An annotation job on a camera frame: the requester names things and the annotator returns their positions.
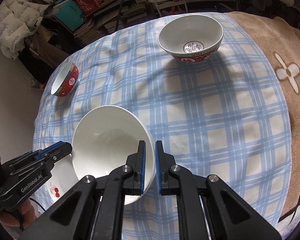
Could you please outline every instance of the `bowl rim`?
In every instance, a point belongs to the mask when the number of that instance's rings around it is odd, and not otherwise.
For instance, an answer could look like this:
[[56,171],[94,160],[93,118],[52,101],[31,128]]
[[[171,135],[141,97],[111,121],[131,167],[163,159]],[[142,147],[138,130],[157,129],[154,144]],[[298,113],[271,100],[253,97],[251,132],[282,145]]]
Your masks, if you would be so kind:
[[80,122],[78,123],[77,127],[75,128],[74,130],[74,133],[73,133],[73,137],[72,137],[72,140],[71,140],[71,145],[73,146],[73,141],[74,141],[74,135],[77,131],[77,128],[79,127],[81,121],[85,118],[86,115],[88,115],[90,112],[96,110],[96,109],[99,109],[99,108],[102,108],[102,107],[115,107],[115,108],[119,108],[121,110],[124,110],[126,111],[128,114],[130,114],[135,120],[137,120],[137,122],[141,125],[142,129],[144,130],[144,132],[146,133],[146,136],[151,144],[151,154],[152,154],[152,167],[151,167],[151,172],[152,172],[152,175],[151,175],[151,178],[149,180],[149,184],[146,186],[146,182],[145,182],[145,187],[144,187],[144,190],[143,190],[143,194],[141,196],[137,196],[137,198],[135,200],[133,200],[132,202],[129,202],[129,203],[125,203],[124,205],[129,205],[129,204],[132,204],[134,203],[135,201],[137,201],[138,199],[140,199],[146,192],[147,190],[150,188],[150,186],[152,185],[153,183],[153,180],[154,180],[154,177],[156,175],[156,169],[155,169],[155,166],[156,166],[156,163],[155,163],[155,149],[154,149],[154,139],[150,133],[150,131],[148,130],[148,128],[138,119],[138,117],[136,117],[133,113],[131,113],[130,111],[128,111],[127,109],[121,107],[121,106],[115,106],[115,105],[104,105],[104,106],[98,106],[92,110],[90,110],[89,112],[87,112],[84,117],[82,117],[82,119],[80,120]]
[[[54,81],[53,81],[53,83],[52,83],[51,91],[50,91],[51,95],[54,95],[54,94],[58,91],[58,89],[61,87],[61,85],[63,84],[64,80],[65,80],[66,77],[67,77],[67,74],[68,74],[68,72],[69,72],[69,70],[70,70],[72,64],[74,64],[74,63],[73,63],[72,61],[69,61],[68,63],[66,63],[66,64],[63,66],[63,68],[61,68],[60,72],[57,74],[57,76],[55,77],[55,79],[54,79]],[[56,88],[56,81],[57,81],[57,78],[58,78],[59,76],[61,76],[61,74],[64,75],[64,72],[63,72],[63,71],[65,71],[66,69],[68,69],[68,71],[66,72],[66,76],[63,78],[61,84]]]
[[208,18],[214,20],[215,22],[217,22],[217,23],[220,25],[221,30],[222,30],[221,37],[219,38],[219,40],[218,40],[217,42],[215,42],[215,43],[212,44],[211,46],[209,46],[209,47],[207,47],[207,48],[205,48],[205,49],[203,49],[203,50],[197,51],[197,52],[195,52],[195,53],[208,51],[208,50],[210,50],[211,48],[215,47],[215,46],[222,40],[222,38],[223,38],[223,34],[224,34],[223,27],[222,27],[221,23],[218,22],[216,19],[214,19],[214,18],[212,18],[212,17],[210,17],[210,16],[207,16],[207,15],[202,15],[202,14],[189,14],[189,15],[184,15],[184,16],[178,17],[178,18],[172,20],[171,22],[169,22],[169,23],[168,23],[167,25],[165,25],[165,26],[161,29],[161,31],[159,32],[158,39],[157,39],[157,40],[158,40],[159,46],[160,46],[163,50],[165,50],[166,52],[169,52],[169,53],[171,53],[171,54],[178,54],[178,55],[183,55],[183,56],[192,54],[192,53],[189,53],[189,52],[175,52],[175,51],[171,51],[171,50],[165,49],[165,48],[160,44],[160,42],[159,42],[159,37],[160,37],[160,34],[161,34],[162,30],[163,30],[165,27],[167,27],[170,23],[172,23],[173,21],[176,21],[176,20],[178,20],[178,19],[180,19],[180,18],[183,18],[183,17],[195,16],[195,15],[203,16],[203,17],[208,17]]

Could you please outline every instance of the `stack of books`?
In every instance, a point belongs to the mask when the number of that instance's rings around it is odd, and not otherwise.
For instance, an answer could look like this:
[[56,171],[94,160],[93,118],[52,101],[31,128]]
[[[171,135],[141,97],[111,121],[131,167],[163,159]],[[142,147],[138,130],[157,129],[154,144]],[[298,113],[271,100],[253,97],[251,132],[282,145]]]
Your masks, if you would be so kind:
[[143,13],[139,13],[139,14],[136,14],[136,15],[132,15],[132,16],[130,16],[130,17],[127,18],[127,24],[131,23],[133,21],[136,21],[138,19],[144,18],[146,16],[148,16],[147,12],[143,12]]
[[[114,33],[116,23],[117,23],[117,19],[107,22],[105,24],[105,28],[107,29],[109,34]],[[122,20],[119,20],[118,30],[121,30],[123,28],[124,28],[124,24],[123,24]]]
[[122,18],[130,17],[136,14],[141,14],[146,12],[146,6],[143,3],[133,2],[126,6],[126,10],[122,10]]
[[137,25],[137,24],[145,23],[145,22],[151,21],[151,20],[153,20],[152,15],[145,15],[143,17],[138,17],[137,19],[135,19],[133,21],[130,21],[130,22],[127,21],[127,24],[125,25],[125,28],[131,27],[131,26],[134,26],[134,25]]
[[86,32],[88,32],[93,27],[94,20],[90,18],[83,25],[81,25],[78,29],[75,30],[74,36],[80,38]]
[[88,45],[104,36],[108,35],[105,28],[98,25],[92,18],[87,20],[79,29],[74,32],[74,36]]

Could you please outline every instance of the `finger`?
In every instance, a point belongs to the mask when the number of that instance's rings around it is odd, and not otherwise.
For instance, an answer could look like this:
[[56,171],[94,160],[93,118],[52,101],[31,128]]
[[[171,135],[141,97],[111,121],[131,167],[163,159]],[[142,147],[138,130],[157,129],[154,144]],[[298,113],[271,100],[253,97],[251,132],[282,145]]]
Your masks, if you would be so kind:
[[24,217],[23,228],[26,229],[37,218],[35,216],[34,207],[32,205],[30,210],[26,214],[24,214],[23,217]]
[[20,206],[21,214],[23,214],[23,215],[26,214],[31,209],[31,207],[32,207],[31,201],[30,201],[30,199],[27,199]]
[[12,215],[5,211],[0,212],[0,222],[3,225],[9,226],[9,227],[19,227],[20,224],[17,219],[15,219]]

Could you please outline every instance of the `red bowl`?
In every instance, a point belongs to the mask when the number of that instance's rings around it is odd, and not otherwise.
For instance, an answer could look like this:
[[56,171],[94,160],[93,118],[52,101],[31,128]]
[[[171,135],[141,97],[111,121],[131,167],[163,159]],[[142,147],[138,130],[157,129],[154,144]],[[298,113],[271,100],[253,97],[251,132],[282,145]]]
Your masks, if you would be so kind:
[[186,15],[168,23],[159,33],[162,49],[184,62],[198,62],[219,49],[223,28],[205,15]]
[[78,76],[77,66],[72,61],[68,62],[54,80],[51,94],[57,97],[64,97],[70,94],[79,84]]

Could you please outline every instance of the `white bowl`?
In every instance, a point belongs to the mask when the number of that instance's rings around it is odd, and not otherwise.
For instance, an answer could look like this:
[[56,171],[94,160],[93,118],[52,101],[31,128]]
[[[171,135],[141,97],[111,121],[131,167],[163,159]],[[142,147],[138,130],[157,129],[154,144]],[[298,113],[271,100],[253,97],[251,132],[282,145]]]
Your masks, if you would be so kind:
[[184,62],[198,62],[216,52],[222,42],[223,28],[205,15],[186,15],[168,23],[160,31],[162,49]]
[[[72,139],[72,164],[78,179],[106,176],[125,165],[128,155],[138,151],[140,140],[146,142],[145,193],[155,175],[154,140],[147,127],[119,106],[91,110],[79,122]],[[139,198],[126,195],[124,204]]]

